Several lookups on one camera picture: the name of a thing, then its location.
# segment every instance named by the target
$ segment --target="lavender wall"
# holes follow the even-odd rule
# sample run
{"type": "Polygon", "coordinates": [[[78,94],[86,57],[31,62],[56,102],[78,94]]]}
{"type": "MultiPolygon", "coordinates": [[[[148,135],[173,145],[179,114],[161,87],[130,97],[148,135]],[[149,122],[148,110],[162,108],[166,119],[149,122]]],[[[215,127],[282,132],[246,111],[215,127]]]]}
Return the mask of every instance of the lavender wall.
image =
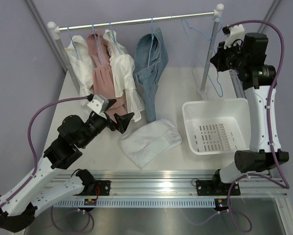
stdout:
{"type": "MultiPolygon", "coordinates": [[[[0,0],[0,194],[33,167],[26,131],[32,115],[58,98],[64,74],[23,0],[0,0]]],[[[54,110],[39,117],[39,156],[54,110]]],[[[8,234],[0,230],[0,235],[8,234]]]]}
{"type": "MultiPolygon", "coordinates": [[[[111,21],[124,21],[183,15],[198,12],[210,12],[218,3],[225,5],[223,14],[224,23],[237,20],[263,19],[272,0],[34,0],[41,16],[47,23],[54,21],[61,26],[75,26],[82,24],[105,23],[111,21]]],[[[189,19],[192,26],[199,28],[210,35],[212,29],[211,17],[189,19]]],[[[173,22],[155,23],[160,26],[169,55],[170,67],[194,67],[198,66],[196,55],[189,44],[181,27],[180,20],[173,22]]],[[[258,25],[248,26],[246,30],[257,30],[258,25]]],[[[150,33],[151,25],[128,25],[114,27],[117,31],[118,41],[123,44],[133,56],[135,46],[144,34],[150,33]]],[[[87,37],[90,31],[77,31],[87,37]]],[[[202,59],[205,61],[209,43],[203,36],[192,33],[193,40],[199,48],[202,59]]],[[[62,34],[64,45],[69,44],[68,33],[62,34]]],[[[219,34],[217,44],[223,41],[225,36],[219,34]]]]}
{"type": "MultiPolygon", "coordinates": [[[[281,30],[285,41],[284,63],[278,79],[275,108],[282,149],[290,153],[290,161],[282,169],[291,185],[289,195],[293,206],[293,1],[281,1],[271,22],[281,30]]],[[[279,38],[269,28],[265,33],[270,41],[267,64],[277,67],[280,58],[279,38]]]]}

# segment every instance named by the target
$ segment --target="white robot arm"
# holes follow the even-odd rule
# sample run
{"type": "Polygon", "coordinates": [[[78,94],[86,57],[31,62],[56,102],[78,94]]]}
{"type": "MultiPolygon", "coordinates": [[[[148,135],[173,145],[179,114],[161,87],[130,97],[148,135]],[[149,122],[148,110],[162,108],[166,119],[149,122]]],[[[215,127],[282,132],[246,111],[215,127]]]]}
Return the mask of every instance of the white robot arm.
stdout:
{"type": "Polygon", "coordinates": [[[68,169],[85,148],[106,127],[124,133],[134,113],[114,115],[116,122],[105,113],[116,100],[107,100],[101,95],[90,95],[88,106],[93,110],[89,119],[83,122],[79,116],[70,115],[57,129],[58,138],[44,152],[38,162],[37,173],[33,170],[12,190],[0,196],[0,227],[13,233],[29,226],[34,218],[45,209],[64,198],[80,193],[95,194],[96,180],[87,170],[79,170],[63,184],[42,192],[45,185],[61,171],[68,169]],[[29,177],[32,179],[11,200],[7,199],[18,190],[29,177]]]}
{"type": "Polygon", "coordinates": [[[274,66],[264,64],[268,38],[261,33],[247,33],[242,40],[244,29],[241,25],[225,27],[223,31],[229,37],[226,42],[219,43],[217,53],[210,61],[218,71],[237,71],[248,99],[251,124],[249,151],[236,151],[234,162],[216,171],[220,182],[231,183],[247,172],[275,168],[271,144],[280,165],[289,160],[289,153],[281,151],[276,130],[275,88],[272,90],[270,105],[267,105],[269,90],[276,75],[274,66]],[[272,138],[269,137],[267,126],[267,110],[270,112],[272,138]]]}

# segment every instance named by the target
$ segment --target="metal floor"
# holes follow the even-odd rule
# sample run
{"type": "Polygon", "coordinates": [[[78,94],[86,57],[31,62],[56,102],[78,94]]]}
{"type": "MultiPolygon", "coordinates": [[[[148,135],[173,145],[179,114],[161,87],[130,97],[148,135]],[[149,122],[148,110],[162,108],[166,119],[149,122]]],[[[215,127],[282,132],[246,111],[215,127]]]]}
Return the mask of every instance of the metal floor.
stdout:
{"type": "MultiPolygon", "coordinates": [[[[232,199],[233,208],[245,213],[253,223],[254,235],[285,235],[283,225],[273,199],[232,199]]],[[[81,213],[63,216],[72,209],[55,208],[55,220],[62,218],[58,226],[75,231],[87,222],[81,213]]],[[[85,235],[221,235],[244,234],[238,231],[229,214],[214,217],[202,226],[201,223],[215,211],[210,208],[163,209],[163,208],[96,208],[91,214],[95,220],[92,231],[85,235]]],[[[237,217],[242,228],[248,229],[247,221],[237,217]]],[[[50,211],[42,213],[26,229],[25,235],[61,235],[50,221],[50,211]]]]}

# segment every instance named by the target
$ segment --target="denim jacket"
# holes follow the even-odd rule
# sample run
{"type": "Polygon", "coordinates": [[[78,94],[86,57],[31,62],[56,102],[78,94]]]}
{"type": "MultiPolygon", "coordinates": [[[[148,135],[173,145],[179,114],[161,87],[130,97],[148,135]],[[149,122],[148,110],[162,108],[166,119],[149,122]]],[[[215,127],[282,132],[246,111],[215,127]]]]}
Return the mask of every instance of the denim jacket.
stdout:
{"type": "Polygon", "coordinates": [[[160,28],[154,32],[153,46],[148,66],[149,51],[152,43],[152,34],[144,35],[137,43],[135,50],[134,80],[137,86],[142,87],[142,97],[145,101],[147,122],[156,120],[155,95],[158,81],[168,63],[168,54],[160,28]]]}

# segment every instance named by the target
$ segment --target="white ruffled shirt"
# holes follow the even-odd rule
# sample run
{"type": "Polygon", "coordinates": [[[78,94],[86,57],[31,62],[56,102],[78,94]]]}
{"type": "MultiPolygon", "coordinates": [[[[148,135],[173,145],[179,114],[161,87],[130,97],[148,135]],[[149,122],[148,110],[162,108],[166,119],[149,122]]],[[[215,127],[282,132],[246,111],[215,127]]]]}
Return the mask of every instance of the white ruffled shirt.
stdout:
{"type": "MultiPolygon", "coordinates": [[[[95,64],[92,62],[92,58],[89,56],[88,45],[84,38],[81,36],[73,36],[72,40],[76,45],[79,59],[72,42],[70,42],[70,45],[65,48],[65,51],[69,57],[71,66],[80,85],[79,95],[87,96],[93,93],[91,90],[93,86],[92,76],[95,64]]],[[[81,100],[82,106],[86,107],[87,103],[87,100],[81,100]]]]}
{"type": "Polygon", "coordinates": [[[117,43],[119,51],[113,42],[113,34],[106,29],[103,38],[108,44],[108,53],[110,55],[110,64],[113,72],[113,85],[115,96],[122,97],[125,90],[127,99],[128,113],[134,113],[133,119],[135,122],[141,119],[141,111],[144,104],[140,95],[136,91],[135,81],[133,79],[133,71],[135,69],[134,59],[128,54],[126,48],[117,43]]]}

